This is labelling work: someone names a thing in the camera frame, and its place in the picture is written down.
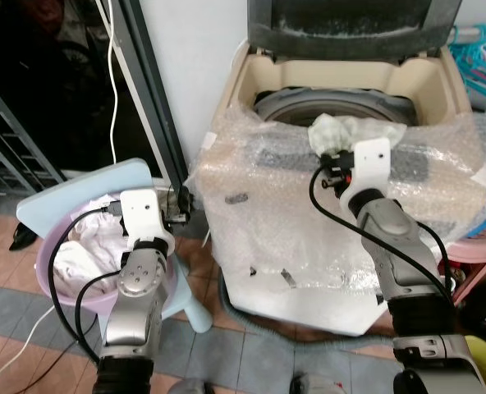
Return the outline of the teal plastic clothes hangers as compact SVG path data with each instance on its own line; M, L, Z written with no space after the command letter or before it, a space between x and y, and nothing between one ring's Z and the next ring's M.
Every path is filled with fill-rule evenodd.
M454 26L449 34L448 49L463 76L469 94L479 95L486 102L486 23Z

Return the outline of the dark metal grid rack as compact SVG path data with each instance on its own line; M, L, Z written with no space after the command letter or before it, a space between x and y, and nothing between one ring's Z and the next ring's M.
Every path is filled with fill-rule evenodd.
M0 192L33 195L65 180L0 97Z

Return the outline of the purple plastic basin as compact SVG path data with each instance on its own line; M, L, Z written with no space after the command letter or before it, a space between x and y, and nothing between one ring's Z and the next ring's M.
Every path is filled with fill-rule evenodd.
M77 210L74 213L67 215L60 222L57 222L57 224L52 224L50 221L44 224L48 229L48 237L44 239L43 246L38 251L35 260L35 274L38 285L40 285L44 295L48 297L52 297L51 290L49 290L48 266L49 258L58 249L55 241L59 239L59 236L69 226L71 219L78 213L83 213L82 205L77 206ZM192 305L195 301L202 307L201 301L195 297L193 290L190 288L190 284L188 284L187 271L186 264L183 263L183 260L176 253L168 255L167 281L165 282L165 286L167 287L169 296L163 305L163 319L171 318L176 313L186 310L187 305ZM112 308L116 304L116 299L117 294L111 291L107 294L98 294L97 296L82 300L81 305L82 308L85 308L90 313L98 315L101 324L104 325L108 320L108 315L111 314Z

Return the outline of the grey door frame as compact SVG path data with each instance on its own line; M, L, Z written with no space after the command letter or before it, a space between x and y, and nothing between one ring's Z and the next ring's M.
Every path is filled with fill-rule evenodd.
M140 0L107 0L109 21L123 75L149 137L163 179L178 192L188 191L188 166L162 83Z

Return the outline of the black shoe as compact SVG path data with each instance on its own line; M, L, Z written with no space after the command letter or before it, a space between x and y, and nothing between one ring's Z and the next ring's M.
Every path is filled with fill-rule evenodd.
M13 252L22 251L33 245L38 236L32 229L23 224L23 222L18 222L11 236L11 244L9 250Z

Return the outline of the grey robot left foot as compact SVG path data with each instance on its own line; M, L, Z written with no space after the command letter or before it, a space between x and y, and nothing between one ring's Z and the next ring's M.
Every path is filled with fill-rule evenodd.
M167 394L216 394L214 385L198 378L187 378L173 383Z

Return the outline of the pale green white cloth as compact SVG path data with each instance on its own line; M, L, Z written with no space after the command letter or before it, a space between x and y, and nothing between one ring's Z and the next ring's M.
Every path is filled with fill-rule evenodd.
M360 141L387 138L391 146L403 139L408 126L374 117L330 116L323 113L307 128L308 142L317 155L355 150Z

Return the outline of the cream top-loading washing machine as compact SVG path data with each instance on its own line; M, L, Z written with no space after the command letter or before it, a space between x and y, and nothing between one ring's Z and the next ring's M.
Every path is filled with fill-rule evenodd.
M247 42L233 60L200 157L213 142L214 122L233 104L261 121L292 126L323 113L407 126L470 115L447 48L460 6L461 0L248 0ZM229 304L262 318L360 337L386 312L379 289L273 291L267 275L229 275L214 262Z

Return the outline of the grey robot right foot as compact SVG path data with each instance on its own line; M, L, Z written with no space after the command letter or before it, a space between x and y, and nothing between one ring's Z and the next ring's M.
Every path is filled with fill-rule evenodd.
M289 394L347 394L340 383L321 375L300 373L293 376Z

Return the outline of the grey robot foot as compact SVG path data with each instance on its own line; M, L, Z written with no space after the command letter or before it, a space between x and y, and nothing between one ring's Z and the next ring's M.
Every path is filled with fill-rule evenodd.
M289 394L347 394L340 383L321 375L300 373L293 376Z
M167 394L216 394L214 385L198 378L187 378L173 383Z

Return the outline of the pink plastic basket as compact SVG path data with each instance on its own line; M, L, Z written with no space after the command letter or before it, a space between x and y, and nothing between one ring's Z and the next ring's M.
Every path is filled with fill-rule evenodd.
M457 290L468 288L486 277L486 227L476 236L448 244L447 252Z

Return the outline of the light blue plastic stool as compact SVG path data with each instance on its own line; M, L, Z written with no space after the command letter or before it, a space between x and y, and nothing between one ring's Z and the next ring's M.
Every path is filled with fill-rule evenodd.
M131 158L104 167L95 172L81 174L69 181L54 186L39 194L23 199L16 210L19 222L32 229L41 239L47 239L47 221L57 224L64 217L74 213L77 206L89 203L102 195L116 195L124 189L154 187L149 166L141 158ZM197 333L204 333L213 326L213 318L205 305L195 301L182 311Z

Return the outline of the white crumpled clothes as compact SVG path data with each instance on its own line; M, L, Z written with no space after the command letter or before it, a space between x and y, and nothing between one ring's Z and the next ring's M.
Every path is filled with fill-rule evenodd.
M71 229L54 259L57 291L75 296L90 279L118 270L126 249L119 217L94 213L83 218Z

